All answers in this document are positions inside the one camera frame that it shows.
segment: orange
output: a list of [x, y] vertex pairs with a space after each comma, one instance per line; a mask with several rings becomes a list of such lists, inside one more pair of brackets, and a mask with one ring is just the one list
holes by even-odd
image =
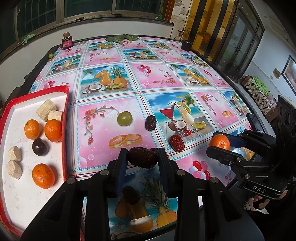
[[52, 187], [55, 181], [53, 170], [43, 163], [33, 168], [32, 178], [37, 186], [44, 189]]
[[36, 120], [28, 120], [25, 124], [25, 135], [31, 140], [35, 140], [40, 135], [40, 125]]
[[222, 134], [215, 135], [211, 139], [209, 146], [216, 146], [225, 150], [230, 150], [230, 142], [228, 138]]
[[59, 142], [62, 138], [62, 123], [58, 120], [48, 120], [44, 126], [44, 134], [51, 142]]

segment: electrical wire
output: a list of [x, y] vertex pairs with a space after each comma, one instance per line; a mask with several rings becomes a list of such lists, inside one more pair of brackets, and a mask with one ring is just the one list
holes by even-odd
[[184, 23], [184, 26], [183, 26], [183, 29], [178, 29], [178, 34], [174, 37], [174, 39], [176, 39], [177, 36], [179, 36], [179, 39], [181, 41], [183, 41], [183, 34], [187, 31], [187, 32], [190, 32], [190, 28], [186, 29], [185, 28], [185, 25], [186, 25], [186, 21], [187, 21], [187, 17], [188, 17], [188, 14], [189, 14], [189, 10], [190, 10], [190, 7], [191, 7], [191, 3], [192, 3], [192, 0], [190, 1], [190, 4], [189, 4], [189, 8], [188, 8], [188, 12], [186, 14], [186, 18], [185, 18], [185, 23]]

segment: bolt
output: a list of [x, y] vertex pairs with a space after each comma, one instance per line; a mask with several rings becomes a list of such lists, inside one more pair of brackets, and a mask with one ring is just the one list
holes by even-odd
[[217, 184], [219, 182], [219, 179], [216, 178], [216, 177], [211, 177], [210, 178], [211, 182], [214, 183], [214, 184]]
[[73, 178], [73, 177], [71, 177], [71, 178], [69, 178], [69, 179], [67, 180], [67, 183], [68, 183], [68, 184], [73, 184], [74, 182], [76, 182], [76, 179]]
[[179, 170], [177, 171], [177, 174], [178, 174], [179, 176], [184, 176], [184, 175], [185, 175], [185, 171], [182, 170], [182, 169], [179, 169]]
[[107, 169], [104, 169], [104, 170], [101, 170], [101, 171], [100, 171], [100, 174], [101, 174], [102, 176], [107, 176], [107, 175], [109, 174], [109, 171], [108, 171]]

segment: table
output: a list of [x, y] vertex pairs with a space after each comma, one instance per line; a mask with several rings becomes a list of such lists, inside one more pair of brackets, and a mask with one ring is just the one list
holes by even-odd
[[[67, 50], [55, 46], [43, 57], [20, 93], [57, 85], [69, 87], [68, 177], [90, 178], [117, 158], [120, 147], [140, 146], [164, 147], [180, 169], [195, 177], [216, 176], [224, 185], [233, 182], [231, 168], [208, 158], [205, 151], [217, 130], [237, 135], [250, 129], [246, 114], [251, 108], [230, 80], [180, 47], [181, 42], [172, 39], [142, 36], [120, 45], [99, 37], [77, 41]], [[54, 54], [52, 59], [48, 59], [49, 53]], [[117, 123], [123, 111], [133, 116], [129, 126]], [[157, 119], [152, 132], [144, 128], [149, 115]], [[168, 143], [173, 134], [185, 142], [180, 153]], [[243, 148], [235, 151], [247, 155]], [[143, 169], [129, 164], [124, 186], [131, 186], [131, 196], [140, 196], [140, 201], [130, 204], [122, 195], [108, 200], [112, 239], [151, 233], [174, 224], [178, 200], [160, 200], [164, 192], [157, 167]], [[141, 226], [131, 222], [145, 215], [150, 218]]]

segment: green grape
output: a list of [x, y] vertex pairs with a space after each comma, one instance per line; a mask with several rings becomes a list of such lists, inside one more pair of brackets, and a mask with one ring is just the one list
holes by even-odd
[[133, 121], [133, 117], [132, 117], [131, 113], [128, 112], [128, 111], [121, 112], [121, 113], [117, 116], [117, 122], [118, 122], [118, 124], [121, 125], [121, 126], [127, 126], [127, 125], [129, 125], [132, 121]]

